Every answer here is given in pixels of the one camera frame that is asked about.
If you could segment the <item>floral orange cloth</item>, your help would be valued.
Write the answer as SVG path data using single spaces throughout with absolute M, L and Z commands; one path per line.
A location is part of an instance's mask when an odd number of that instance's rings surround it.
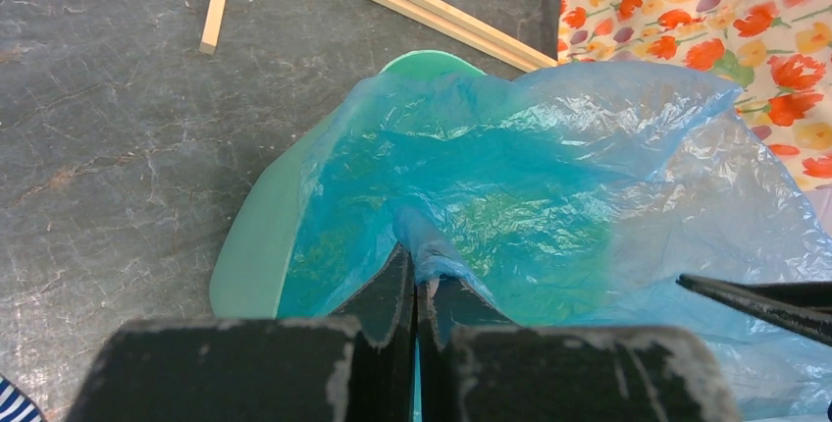
M 558 58 L 731 80 L 737 113 L 798 186 L 831 185 L 831 0 L 561 0 Z

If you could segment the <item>blue plastic trash bag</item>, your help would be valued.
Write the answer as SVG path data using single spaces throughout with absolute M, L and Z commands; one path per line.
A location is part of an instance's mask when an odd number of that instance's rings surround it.
M 365 79 L 302 164 L 277 313 L 329 313 L 401 242 L 418 281 L 465 279 L 523 325 L 687 329 L 746 419 L 822 420 L 828 346 L 676 282 L 831 277 L 831 238 L 741 94 L 645 62 Z

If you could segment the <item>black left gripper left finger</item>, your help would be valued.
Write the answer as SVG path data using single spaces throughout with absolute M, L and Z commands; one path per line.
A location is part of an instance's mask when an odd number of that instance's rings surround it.
M 72 421 L 408 421 L 413 263 L 323 317 L 132 321 L 102 347 Z

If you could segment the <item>wooden clothes rack frame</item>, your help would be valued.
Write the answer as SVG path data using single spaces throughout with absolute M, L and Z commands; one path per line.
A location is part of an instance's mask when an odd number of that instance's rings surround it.
M 552 57 L 443 0 L 370 0 L 525 73 L 555 67 Z

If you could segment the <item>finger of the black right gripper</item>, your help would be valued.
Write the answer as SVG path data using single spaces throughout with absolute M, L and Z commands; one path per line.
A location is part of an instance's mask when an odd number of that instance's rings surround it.
M 682 274 L 676 283 L 779 328 L 831 344 L 829 281 L 748 285 Z

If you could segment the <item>blue striped cloth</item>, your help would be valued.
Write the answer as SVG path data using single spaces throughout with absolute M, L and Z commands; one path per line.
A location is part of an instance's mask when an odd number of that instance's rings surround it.
M 44 416 L 36 404 L 8 379 L 1 377 L 1 422 L 43 422 Z

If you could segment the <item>green plastic trash bin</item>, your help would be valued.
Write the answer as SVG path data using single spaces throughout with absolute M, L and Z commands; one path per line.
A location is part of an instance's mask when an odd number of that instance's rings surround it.
M 211 278 L 209 297 L 216 316 L 279 316 L 295 234 L 305 211 L 299 202 L 302 164 L 320 138 L 330 136 L 333 126 L 353 113 L 345 104 L 337 106 L 255 183 L 234 219 Z M 427 285 L 430 292 L 443 277 L 484 289 L 452 241 L 415 206 L 400 205 L 390 225 L 394 238 L 416 258 L 407 279 Z

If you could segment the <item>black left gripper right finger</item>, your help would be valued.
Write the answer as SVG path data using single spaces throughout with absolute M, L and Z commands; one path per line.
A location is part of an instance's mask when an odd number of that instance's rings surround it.
M 738 421 L 719 365 L 665 326 L 525 327 L 460 279 L 416 288 L 427 421 Z

